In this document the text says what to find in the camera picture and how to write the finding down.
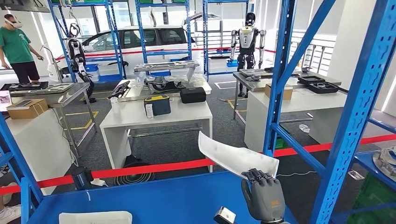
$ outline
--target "vr headset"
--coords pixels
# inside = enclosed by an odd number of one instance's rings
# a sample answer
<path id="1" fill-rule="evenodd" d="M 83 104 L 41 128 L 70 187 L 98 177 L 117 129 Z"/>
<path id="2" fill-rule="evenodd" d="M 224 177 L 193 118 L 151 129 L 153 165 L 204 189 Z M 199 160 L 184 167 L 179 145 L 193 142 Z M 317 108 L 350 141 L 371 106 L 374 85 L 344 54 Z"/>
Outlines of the vr headset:
<path id="1" fill-rule="evenodd" d="M 18 18 L 16 16 L 13 15 L 13 18 L 15 19 L 15 22 L 11 22 L 10 20 L 4 18 L 4 20 L 6 22 L 9 22 L 11 24 L 11 26 L 15 27 L 15 28 L 22 28 L 23 24 L 21 23 L 21 21 L 18 20 Z"/>

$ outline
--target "white sneaker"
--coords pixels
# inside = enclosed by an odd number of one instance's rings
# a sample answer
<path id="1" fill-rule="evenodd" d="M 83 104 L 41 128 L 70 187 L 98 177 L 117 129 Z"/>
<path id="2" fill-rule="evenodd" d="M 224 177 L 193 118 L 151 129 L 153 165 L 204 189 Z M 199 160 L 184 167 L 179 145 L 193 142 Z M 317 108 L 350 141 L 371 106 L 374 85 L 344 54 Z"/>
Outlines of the white sneaker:
<path id="1" fill-rule="evenodd" d="M 0 224 L 7 224 L 19 217 L 21 217 L 20 204 L 12 207 L 5 207 L 4 210 L 0 212 Z"/>
<path id="2" fill-rule="evenodd" d="M 15 185 L 18 185 L 18 184 L 15 182 L 12 182 L 9 185 L 7 185 L 7 187 L 15 186 Z M 11 197 L 12 197 L 12 193 L 3 195 L 3 203 L 8 204 L 11 201 Z"/>

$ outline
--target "brown cardboard box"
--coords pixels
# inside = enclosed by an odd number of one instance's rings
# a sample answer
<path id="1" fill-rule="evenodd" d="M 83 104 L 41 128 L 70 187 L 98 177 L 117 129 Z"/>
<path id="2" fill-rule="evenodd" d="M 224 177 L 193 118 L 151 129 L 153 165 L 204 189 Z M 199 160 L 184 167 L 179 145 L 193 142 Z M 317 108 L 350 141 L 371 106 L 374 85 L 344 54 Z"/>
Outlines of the brown cardboard box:
<path id="1" fill-rule="evenodd" d="M 45 99 L 28 99 L 30 102 L 20 104 L 22 101 L 7 107 L 7 111 L 12 119 L 32 119 L 48 110 Z"/>
<path id="2" fill-rule="evenodd" d="M 269 96 L 271 95 L 271 83 L 267 83 L 264 88 L 264 93 Z M 291 85 L 285 85 L 284 90 L 283 90 L 283 100 L 291 100 L 291 94 L 293 93 L 293 86 Z"/>

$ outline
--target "red barrier tape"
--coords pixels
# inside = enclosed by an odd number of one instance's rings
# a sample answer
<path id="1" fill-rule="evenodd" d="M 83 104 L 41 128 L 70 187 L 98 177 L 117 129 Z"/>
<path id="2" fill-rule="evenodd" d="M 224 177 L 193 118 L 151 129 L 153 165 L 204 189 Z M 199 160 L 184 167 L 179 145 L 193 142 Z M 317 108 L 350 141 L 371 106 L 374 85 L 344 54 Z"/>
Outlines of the red barrier tape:
<path id="1" fill-rule="evenodd" d="M 389 141 L 389 140 L 396 140 L 396 134 L 389 134 L 389 135 L 381 135 L 376 137 L 369 137 L 361 139 L 360 144 L 371 144 L 375 142 L 381 141 Z M 319 145 L 311 145 L 305 146 L 304 149 L 307 152 L 314 153 L 319 151 L 324 151 L 330 149 L 332 143 L 326 144 L 319 144 Z M 275 157 L 287 156 L 287 155 L 296 155 L 297 152 L 294 151 L 293 148 L 284 148 L 278 149 L 275 151 Z M 148 165 L 142 167 L 129 167 L 129 168 L 120 168 L 120 169 L 108 169 L 108 170 L 99 170 L 99 171 L 92 171 L 93 178 L 109 178 L 109 177 L 116 177 L 116 176 L 124 176 L 124 175 L 133 175 L 133 174 L 144 174 L 144 173 L 158 173 L 158 172 L 166 172 L 166 171 L 173 171 L 173 170 L 181 170 L 181 169 L 191 169 L 191 168 L 198 168 L 198 167 L 206 167 L 210 165 L 215 165 L 209 159 L 201 159 L 201 160 L 193 160 L 187 162 L 175 162 L 175 163 L 166 163 L 166 164 L 156 164 L 156 165 Z M 73 179 L 71 175 L 52 178 L 48 180 L 38 181 L 37 184 L 40 188 L 46 187 L 53 187 L 65 184 L 73 183 Z M 17 193 L 20 192 L 20 187 L 17 186 L 10 186 L 0 188 L 0 195 L 9 194 L 9 193 Z"/>
<path id="2" fill-rule="evenodd" d="M 208 50 L 223 50 L 223 49 L 230 49 L 230 48 L 208 48 Z M 187 50 L 187 49 L 165 49 L 165 51 L 171 51 L 171 50 Z M 192 51 L 195 50 L 204 50 L 203 48 L 194 48 L 191 49 Z M 146 52 L 153 52 L 153 51 L 161 51 L 159 49 L 157 50 L 146 50 Z M 267 52 L 271 52 L 271 53 L 276 53 L 274 50 L 266 50 Z M 122 55 L 130 55 L 130 54 L 139 54 L 139 53 L 143 53 L 143 51 L 128 51 L 128 52 L 122 52 Z M 115 53 L 102 53 L 102 54 L 86 54 L 85 57 L 101 57 L 101 56 L 113 56 L 115 55 Z M 58 57 L 56 60 L 62 60 L 64 59 L 64 56 L 60 56 Z"/>

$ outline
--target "white car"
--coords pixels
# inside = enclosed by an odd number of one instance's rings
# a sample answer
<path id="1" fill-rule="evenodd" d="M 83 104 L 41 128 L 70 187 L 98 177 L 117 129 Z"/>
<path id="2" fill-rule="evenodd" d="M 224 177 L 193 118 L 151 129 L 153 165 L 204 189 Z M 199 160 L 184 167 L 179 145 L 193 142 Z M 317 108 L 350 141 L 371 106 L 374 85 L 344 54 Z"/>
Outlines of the white car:
<path id="1" fill-rule="evenodd" d="M 187 34 L 182 26 L 163 25 L 156 27 L 143 27 L 144 38 L 146 39 L 146 51 L 150 50 L 186 50 L 187 49 Z M 128 66 L 125 66 L 127 77 L 134 77 L 134 67 L 139 63 L 143 63 L 143 55 L 141 53 L 141 42 L 139 27 L 125 27 L 118 29 L 120 37 L 120 45 L 122 55 Z M 195 41 L 191 39 L 192 49 L 198 49 Z M 85 56 L 99 57 L 99 56 L 113 56 L 114 46 L 113 39 L 110 31 L 100 32 L 83 42 Z M 178 55 L 164 55 L 164 56 L 148 56 L 148 63 L 169 62 L 171 59 L 180 60 L 187 57 L 187 54 Z M 203 59 L 201 58 L 200 50 L 192 51 L 192 60 L 200 64 L 195 69 L 195 72 L 203 72 Z M 57 58 L 57 65 L 63 75 L 64 82 L 71 82 L 69 70 L 64 59 L 64 56 Z M 87 64 L 98 64 L 100 76 L 118 74 L 118 66 L 115 61 L 101 61 L 101 62 L 88 62 Z M 52 79 L 58 80 L 55 66 L 50 64 L 48 66 L 49 75 Z M 173 70 L 172 75 L 186 74 L 187 70 Z"/>

